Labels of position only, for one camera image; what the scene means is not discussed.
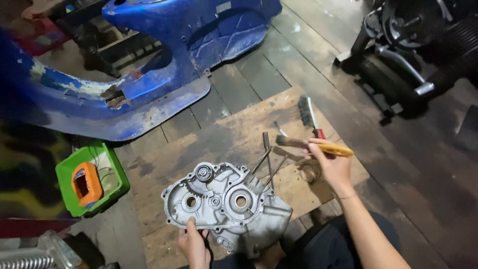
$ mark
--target engine crankcase half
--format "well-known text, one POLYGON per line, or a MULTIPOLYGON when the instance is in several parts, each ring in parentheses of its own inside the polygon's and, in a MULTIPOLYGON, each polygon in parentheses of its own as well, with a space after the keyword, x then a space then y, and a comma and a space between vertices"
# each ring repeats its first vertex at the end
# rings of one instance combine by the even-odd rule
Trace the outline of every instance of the engine crankcase half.
POLYGON ((256 258, 284 233, 292 208, 245 167, 230 163, 199 163, 192 173, 162 194, 166 222, 186 228, 189 217, 197 229, 209 229, 228 253, 256 258))

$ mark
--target metal rod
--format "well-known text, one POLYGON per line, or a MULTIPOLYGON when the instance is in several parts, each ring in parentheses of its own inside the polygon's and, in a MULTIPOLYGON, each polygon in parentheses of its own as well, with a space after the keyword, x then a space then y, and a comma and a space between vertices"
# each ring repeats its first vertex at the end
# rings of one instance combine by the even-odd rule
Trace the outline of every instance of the metal rod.
POLYGON ((259 166, 261 166, 261 164, 263 163, 263 161, 266 159, 267 156, 269 156, 269 153, 272 151, 272 147, 270 146, 269 149, 266 151, 266 153, 264 153, 264 155, 262 155, 261 159, 259 160, 259 162, 257 162, 256 166, 254 166, 254 169, 251 170, 251 173, 254 174, 257 169, 259 169, 259 166))
MULTIPOLYGON (((264 142, 264 149, 267 150, 271 145, 269 144, 269 134, 267 132, 262 133, 262 140, 264 142)), ((272 175, 271 156, 267 155, 267 165, 269 166, 269 177, 272 175)), ((271 187, 274 189, 274 181, 271 181, 271 187)))
POLYGON ((275 176, 275 174, 277 174, 277 172, 279 171, 279 169, 281 169, 281 166, 284 164, 285 160, 287 160, 287 155, 284 156, 284 158, 282 159, 282 161, 279 163, 279 166, 277 167, 277 169, 274 171, 274 173, 271 175, 271 177, 269 177, 269 179, 266 181, 266 183, 264 184, 264 189, 262 189, 261 193, 264 192, 264 190, 266 189, 267 185, 269 184, 269 182, 272 181, 272 178, 275 176))

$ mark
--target gear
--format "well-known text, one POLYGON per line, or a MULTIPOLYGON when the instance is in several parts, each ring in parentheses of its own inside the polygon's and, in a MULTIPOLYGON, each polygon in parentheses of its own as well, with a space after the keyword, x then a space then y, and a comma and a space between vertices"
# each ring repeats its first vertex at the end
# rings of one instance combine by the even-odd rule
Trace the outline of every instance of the gear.
POLYGON ((207 188, 206 183, 198 180, 187 181, 186 189, 196 197, 210 197, 214 195, 214 192, 207 188))

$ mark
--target wooden floor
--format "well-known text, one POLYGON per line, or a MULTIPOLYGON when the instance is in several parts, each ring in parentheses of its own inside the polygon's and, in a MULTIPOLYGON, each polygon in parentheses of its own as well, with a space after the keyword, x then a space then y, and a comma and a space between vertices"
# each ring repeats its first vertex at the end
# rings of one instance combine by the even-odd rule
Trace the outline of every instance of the wooden floor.
MULTIPOLYGON (((335 55, 349 50, 357 36, 367 13, 362 1, 282 4, 261 46, 214 70, 211 91, 202 100, 116 148, 121 162, 150 152, 167 154, 161 150, 165 144, 298 85, 373 177, 356 189, 370 210, 395 225, 410 266, 478 268, 477 158, 454 141, 469 106, 478 104, 478 91, 459 80, 454 89, 430 102, 425 116, 397 117, 382 127, 380 112, 354 77, 332 67, 335 55)), ((309 226, 307 216, 301 221, 309 226)), ((140 242, 146 235, 134 226, 115 244, 138 246, 132 240, 140 242)), ((142 258, 135 249, 132 259, 142 258)))

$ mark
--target chipped blue paint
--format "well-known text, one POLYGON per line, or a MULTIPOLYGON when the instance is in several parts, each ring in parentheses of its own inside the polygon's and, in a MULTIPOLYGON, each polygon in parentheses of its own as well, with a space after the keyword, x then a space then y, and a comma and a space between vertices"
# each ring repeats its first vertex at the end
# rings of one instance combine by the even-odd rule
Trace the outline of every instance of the chipped blue paint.
POLYGON ((231 0, 230 5, 226 0, 127 0, 115 5, 112 0, 103 7, 104 17, 160 40, 161 57, 139 68, 144 74, 139 79, 126 75, 100 83, 48 68, 15 47, 11 64, 32 81, 20 94, 37 113, 7 114, 70 134, 111 141, 137 137, 206 95, 210 82, 204 75, 259 44, 281 10, 279 0, 231 0), (106 106, 100 94, 113 84, 130 104, 106 106))

